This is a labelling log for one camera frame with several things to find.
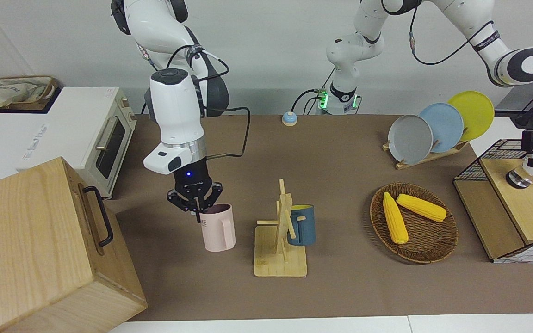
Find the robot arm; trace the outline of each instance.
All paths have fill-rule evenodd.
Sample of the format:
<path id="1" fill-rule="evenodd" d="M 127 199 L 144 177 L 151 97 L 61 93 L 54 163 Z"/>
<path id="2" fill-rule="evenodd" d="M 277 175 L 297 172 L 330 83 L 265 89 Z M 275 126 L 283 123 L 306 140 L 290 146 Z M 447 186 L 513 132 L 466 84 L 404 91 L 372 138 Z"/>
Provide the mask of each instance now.
<path id="1" fill-rule="evenodd" d="M 182 25 L 188 17 L 184 0 L 112 0 L 111 9 L 120 30 L 135 38 L 152 65 L 165 68 L 171 58 L 186 59 L 180 66 L 184 69 L 157 70 L 150 78 L 148 108 L 160 127 L 161 142 L 143 164 L 156 173 L 173 173 L 175 188 L 167 199 L 196 213 L 200 222 L 199 213 L 222 192 L 222 184 L 209 177 L 200 122 L 205 111 L 219 116 L 229 104 L 225 83 L 209 61 L 218 58 Z"/>
<path id="2" fill-rule="evenodd" d="M 423 1 L 362 0 L 354 20 L 357 32 L 337 38 L 327 48 L 328 59 L 336 69 L 327 91 L 328 113 L 343 114 L 351 109 L 359 77 L 355 62 L 381 53 L 385 19 L 416 9 Z M 435 4 L 467 38 L 485 63 L 493 84 L 510 87 L 533 82 L 533 46 L 512 51 L 504 44 L 491 21 L 494 0 L 425 1 Z M 413 36 L 410 41 L 414 54 Z M 524 132 L 522 149 L 527 152 L 527 171 L 533 174 L 533 128 Z"/>

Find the mug handle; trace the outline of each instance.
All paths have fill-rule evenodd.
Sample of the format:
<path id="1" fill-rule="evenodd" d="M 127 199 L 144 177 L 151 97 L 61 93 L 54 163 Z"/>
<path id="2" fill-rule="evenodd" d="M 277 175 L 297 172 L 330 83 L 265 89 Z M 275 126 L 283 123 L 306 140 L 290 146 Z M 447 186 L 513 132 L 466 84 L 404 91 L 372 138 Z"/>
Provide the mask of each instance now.
<path id="1" fill-rule="evenodd" d="M 229 219 L 222 220 L 223 225 L 223 238 L 226 241 L 226 248 L 233 246 L 231 241 L 231 221 Z"/>
<path id="2" fill-rule="evenodd" d="M 305 221 L 306 220 L 306 217 L 304 215 L 300 215 L 297 217 L 297 232 L 296 232 L 296 235 L 297 235 L 297 240 L 299 242 L 299 244 L 302 243 L 302 228 L 300 228 L 300 221 Z"/>

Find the oven door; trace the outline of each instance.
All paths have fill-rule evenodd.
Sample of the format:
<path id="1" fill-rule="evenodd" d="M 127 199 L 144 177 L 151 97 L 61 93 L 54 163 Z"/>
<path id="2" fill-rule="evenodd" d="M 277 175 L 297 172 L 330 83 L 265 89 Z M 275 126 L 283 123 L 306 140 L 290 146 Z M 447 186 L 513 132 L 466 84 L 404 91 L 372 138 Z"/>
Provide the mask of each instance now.
<path id="1" fill-rule="evenodd" d="M 124 154 L 131 140 L 133 130 L 118 105 L 113 105 L 88 166 L 89 173 L 100 188 L 103 196 L 111 196 L 116 177 L 123 163 Z"/>

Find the pink mug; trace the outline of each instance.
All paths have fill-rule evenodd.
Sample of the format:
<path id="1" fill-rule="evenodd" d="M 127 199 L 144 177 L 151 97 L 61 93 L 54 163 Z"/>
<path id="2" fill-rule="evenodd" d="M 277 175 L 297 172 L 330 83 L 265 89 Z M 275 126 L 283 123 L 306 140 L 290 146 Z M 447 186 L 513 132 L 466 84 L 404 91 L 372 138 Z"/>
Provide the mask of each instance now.
<path id="1" fill-rule="evenodd" d="M 201 213 L 201 229 L 207 251 L 219 252 L 233 248 L 236 244 L 236 233 L 231 205 L 216 204 Z"/>

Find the brown tabletop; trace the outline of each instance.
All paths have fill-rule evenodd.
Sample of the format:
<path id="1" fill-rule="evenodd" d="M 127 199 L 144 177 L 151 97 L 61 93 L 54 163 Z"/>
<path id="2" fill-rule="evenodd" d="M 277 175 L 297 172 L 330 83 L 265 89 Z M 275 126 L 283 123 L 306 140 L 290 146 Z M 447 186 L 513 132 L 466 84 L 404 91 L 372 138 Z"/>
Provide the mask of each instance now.
<path id="1" fill-rule="evenodd" d="M 171 175 L 143 167 L 159 129 L 139 118 L 114 200 L 149 308 L 134 321 L 311 318 L 335 316 L 533 313 L 533 264 L 491 264 L 452 185 L 474 160 L 459 154 L 395 170 L 382 151 L 397 116 L 253 116 L 243 158 L 209 161 L 223 183 L 218 202 L 233 205 L 236 246 L 203 247 L 195 217 L 166 200 Z M 245 116 L 203 120 L 210 154 L 241 149 Z M 254 228 L 275 219 L 278 179 L 296 204 L 315 205 L 317 243 L 306 248 L 305 278 L 256 278 Z M 409 265 L 372 233 L 369 206 L 387 183 L 435 193 L 453 213 L 459 243 L 444 261 Z"/>

